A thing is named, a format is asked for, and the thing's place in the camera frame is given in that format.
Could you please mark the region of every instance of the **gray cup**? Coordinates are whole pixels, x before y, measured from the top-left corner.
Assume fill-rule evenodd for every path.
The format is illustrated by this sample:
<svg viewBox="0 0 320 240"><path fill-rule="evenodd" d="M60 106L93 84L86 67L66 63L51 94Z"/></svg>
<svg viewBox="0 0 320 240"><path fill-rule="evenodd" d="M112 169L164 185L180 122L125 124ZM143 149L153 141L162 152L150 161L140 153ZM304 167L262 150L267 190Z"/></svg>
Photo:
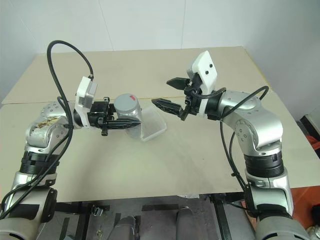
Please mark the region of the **gray cup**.
<svg viewBox="0 0 320 240"><path fill-rule="evenodd" d="M142 122L141 107L138 98L130 93L118 96L114 101L114 108L118 118L135 118ZM142 134L142 125L127 128L125 130L130 137L140 139Z"/></svg>

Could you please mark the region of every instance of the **silver metal segment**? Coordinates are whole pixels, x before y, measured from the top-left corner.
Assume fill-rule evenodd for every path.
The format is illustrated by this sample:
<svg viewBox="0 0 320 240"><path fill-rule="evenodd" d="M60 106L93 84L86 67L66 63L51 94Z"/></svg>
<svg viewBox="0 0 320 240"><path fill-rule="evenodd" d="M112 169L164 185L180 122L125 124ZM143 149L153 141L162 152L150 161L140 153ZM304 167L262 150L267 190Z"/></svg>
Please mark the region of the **silver metal segment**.
<svg viewBox="0 0 320 240"><path fill-rule="evenodd" d="M227 91L218 107L222 114L225 107L234 107L249 94ZM269 156L282 149L283 127L279 118L262 107L258 97L253 97L223 119L238 138L243 154L248 156Z"/></svg>
<svg viewBox="0 0 320 240"><path fill-rule="evenodd" d="M49 192L52 191L49 187L35 188L29 195L21 202L21 204L39 205L37 214L34 219L29 220L25 218L10 218L0 220L0 239L6 239L3 236L13 233L25 240L34 240L38 234L38 228L41 224L41 218ZM24 190L18 191L14 194L13 199L5 206L5 210L12 206L18 198L24 193Z"/></svg>
<svg viewBox="0 0 320 240"><path fill-rule="evenodd" d="M245 170L245 176L250 184L255 209L257 209L257 205L259 204L281 205L292 216L294 202L286 168L277 177L257 177L249 174L247 170Z"/></svg>
<svg viewBox="0 0 320 240"><path fill-rule="evenodd" d="M69 102L72 113L73 127L81 128L74 120L75 104ZM40 117L26 130L25 151L47 154L68 133L64 125L68 124L66 113L58 102L47 104L41 111ZM61 144L53 154L58 155L64 144Z"/></svg>
<svg viewBox="0 0 320 240"><path fill-rule="evenodd" d="M35 240L39 224L26 218L14 217L0 220L0 240L17 240L9 234L20 236L24 240Z"/></svg>
<svg viewBox="0 0 320 240"><path fill-rule="evenodd" d="M19 185L23 185L26 184L27 182L31 181L32 179L34 179L37 175L36 174L28 174L28 173L22 173L17 171L15 173L14 179L13 179L13 184L12 184L12 190L15 189L16 187L18 187ZM38 186L44 186L46 181L49 181L49 185L51 186L54 184L55 180L57 179L57 173L53 173L53 174L48 174L44 177L44 179L42 179L41 182L39 182Z"/></svg>
<svg viewBox="0 0 320 240"><path fill-rule="evenodd" d="M270 216L257 222L255 231L256 240L264 240L270 235L268 240L309 240L309 236L302 225L293 219L282 216Z"/></svg>

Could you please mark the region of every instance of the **black cable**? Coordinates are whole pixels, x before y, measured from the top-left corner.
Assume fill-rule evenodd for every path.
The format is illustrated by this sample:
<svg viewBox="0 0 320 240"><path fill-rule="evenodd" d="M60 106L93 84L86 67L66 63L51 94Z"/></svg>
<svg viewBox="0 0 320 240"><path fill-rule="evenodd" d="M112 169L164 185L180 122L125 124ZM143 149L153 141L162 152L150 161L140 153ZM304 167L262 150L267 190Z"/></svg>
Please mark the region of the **black cable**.
<svg viewBox="0 0 320 240"><path fill-rule="evenodd" d="M8 192L6 195L4 195L2 201L1 201L1 210L4 212L5 211L5 207L6 207L6 200L8 197L10 197L12 194L14 194L17 191L20 191L22 189L25 189L26 187L29 187L30 184L32 184L34 181L36 181L40 175L42 174L42 172L40 171L37 176L35 178L33 178L32 180L26 182L25 184L22 184L18 187L16 187L15 189L12 189L10 192Z"/></svg>
<svg viewBox="0 0 320 240"><path fill-rule="evenodd" d="M88 67L89 67L89 70L90 70L90 75L89 75L89 78L91 79L91 81L94 79L94 72L93 72L93 69L91 67L91 64L90 62L88 61L88 59L84 56L84 54L78 50L75 46L71 45L70 43L66 42L66 41L62 41L62 40L55 40L55 41L52 41L49 45L48 45L48 48L47 48L47 51L46 51L46 57L47 57L47 61L48 61L48 66L49 66L49 69L50 69L50 72L51 72L51 75L52 75L52 78L54 80L54 83L61 95L61 97L58 97L57 100L58 102L60 103L60 105L62 106L63 110L65 111L65 114L66 114L66 117L68 119L68 132L67 134L65 135L65 137L57 144L55 145L52 150L48 153L48 155L46 156L45 158L45 161L47 161L49 159L49 157L53 154L53 152L58 148L58 146L60 146L66 139L66 143L62 149L62 151L60 152L60 154L57 156L57 158L54 160L54 162L47 168L46 171L44 171L44 173L40 176L40 175L37 175L35 177L35 179L31 180L31 181L34 181L34 185L32 185L26 192L24 192L17 201L14 202L14 204L8 208L7 211L3 212L3 214L0 216L0 220L1 219L4 219L18 204L20 204L20 202L35 188L37 187L37 185L46 177L46 175L48 174L48 172L56 166L56 164L58 163L58 161L60 160L60 158L63 156L63 154L66 152L70 142L71 142L71 139L72 139L72 135L73 135L73 120L72 120L72 113L71 113L71 110L70 110L70 106L68 104L68 100L66 98L66 95L59 83L59 80L57 78L57 75L55 73L55 70L54 70L54 66L53 66L53 63L52 63L52 56L51 56L51 50L53 48L54 45L56 44L63 44L63 45L66 45L70 48L72 48L73 50L75 50L83 59L84 61L87 63ZM11 194L18 191L18 188L10 191Z"/></svg>
<svg viewBox="0 0 320 240"><path fill-rule="evenodd" d="M241 176L240 173L238 172L238 169L237 169L237 167L236 167L234 158L232 157L232 145L233 145L233 142L234 142L235 135L236 135L236 133L233 132L233 134L232 134L232 136L231 136L231 138L230 138L230 144L229 144L230 162L231 162L232 165L233 165L233 169L235 169L234 174L236 175L236 177L239 177L240 181L243 183L243 186L244 186L244 185L246 185L246 182L244 181L244 179L242 178L242 176Z"/></svg>
<svg viewBox="0 0 320 240"><path fill-rule="evenodd" d="M222 87L220 88L219 90L217 91L214 91L208 95L201 95L201 94L197 94L195 93L194 91L191 92L191 95L195 98L198 98L198 99L210 99L210 98L213 98L213 97L216 97L222 93L224 93L227 89L225 87Z"/></svg>
<svg viewBox="0 0 320 240"><path fill-rule="evenodd" d="M228 204L228 205L231 205L231 206L233 206L233 207L235 207L235 208L249 211L249 209L246 208L246 207L244 207L244 206L240 206L240 205L234 204L234 203L232 203L232 202L227 202L227 201L226 201L225 203Z"/></svg>
<svg viewBox="0 0 320 240"><path fill-rule="evenodd" d="M220 134L221 134L221 140L222 140L222 144L223 144L223 149L224 149L224 152L225 152L225 155L226 155L226 158L229 162L229 165L232 169L232 172L234 174L234 176L236 177L236 179L238 180L241 188L243 190L245 190L245 184L242 182L242 180L239 178L240 174L237 170L237 168L235 167L234 163L232 163L231 159L230 159L230 155L228 153L228 149L227 149L227 145L226 145L226 141L225 141L225 135L224 135L224 130L223 130L223 122L220 121Z"/></svg>
<svg viewBox="0 0 320 240"><path fill-rule="evenodd" d="M64 103L62 102L62 97L61 96L57 96L56 100L58 101L58 103L60 104L60 106L62 107L63 111L66 113L67 109L65 108Z"/></svg>
<svg viewBox="0 0 320 240"><path fill-rule="evenodd" d="M269 87L268 86L262 86L259 89L255 90L253 93L251 93L250 95L248 95L247 97L245 97L242 101L240 101L237 105L235 105L234 107L232 107L229 111L227 111L226 113L222 113L221 115L221 119L225 118L226 116L228 116L229 114L231 114L232 112L234 112L236 109L238 109L241 105L243 105L244 103L246 103L249 99L251 99L252 97L254 97L255 95L257 95L258 93L260 93L262 90L264 90L263 94L260 97L260 100L264 98L264 96L267 94L267 92L269 91Z"/></svg>

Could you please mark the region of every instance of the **transparent plastic box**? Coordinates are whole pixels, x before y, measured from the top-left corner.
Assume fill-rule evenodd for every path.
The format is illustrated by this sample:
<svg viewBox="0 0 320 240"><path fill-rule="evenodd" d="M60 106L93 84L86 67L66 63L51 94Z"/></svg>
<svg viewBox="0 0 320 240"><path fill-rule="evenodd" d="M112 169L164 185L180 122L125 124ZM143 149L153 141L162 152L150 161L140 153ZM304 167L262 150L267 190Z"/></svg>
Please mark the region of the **transparent plastic box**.
<svg viewBox="0 0 320 240"><path fill-rule="evenodd" d="M167 129L167 124L153 106L142 110L141 140L149 141L162 134Z"/></svg>

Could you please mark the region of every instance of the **table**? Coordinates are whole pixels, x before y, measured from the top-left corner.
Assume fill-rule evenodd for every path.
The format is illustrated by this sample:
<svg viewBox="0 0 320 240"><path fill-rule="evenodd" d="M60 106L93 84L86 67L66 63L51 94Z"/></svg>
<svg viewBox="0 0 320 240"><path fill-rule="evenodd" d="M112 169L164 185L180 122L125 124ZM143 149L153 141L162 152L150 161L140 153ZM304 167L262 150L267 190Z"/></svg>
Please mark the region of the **table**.
<svg viewBox="0 0 320 240"><path fill-rule="evenodd" d="M86 55L96 72L97 99L106 95L113 99L131 92L137 95L141 107L146 108L151 105L152 97L167 97L178 104L184 103L182 91L168 87L165 82L173 77L184 77L187 63L202 51L147 50L90 52ZM226 86L253 92L266 84L242 47L210 48L209 51L218 72L218 88ZM114 61L107 61L108 56ZM74 65L62 65L75 57L72 53L55 55L56 72L63 76L60 81L69 100L74 98L81 78L71 77L71 73L78 74ZM1 195L9 191L14 172L19 170L25 130L46 102L54 101L57 95L46 58L38 56L3 101L5 105L0 109ZM320 185L320 161L277 94L271 90L262 103L282 121L282 153L290 186ZM241 191L236 179L231 177L218 122L193 115L183 122L174 115L159 113L168 129L148 142L132 139L122 130L111 130L107 137L101 136L98 129L75 130L70 147L57 168L54 185L58 190L57 200L77 202ZM225 135L231 134L231 129L225 127ZM233 154L235 164L244 176L245 161L237 141Z"/></svg>

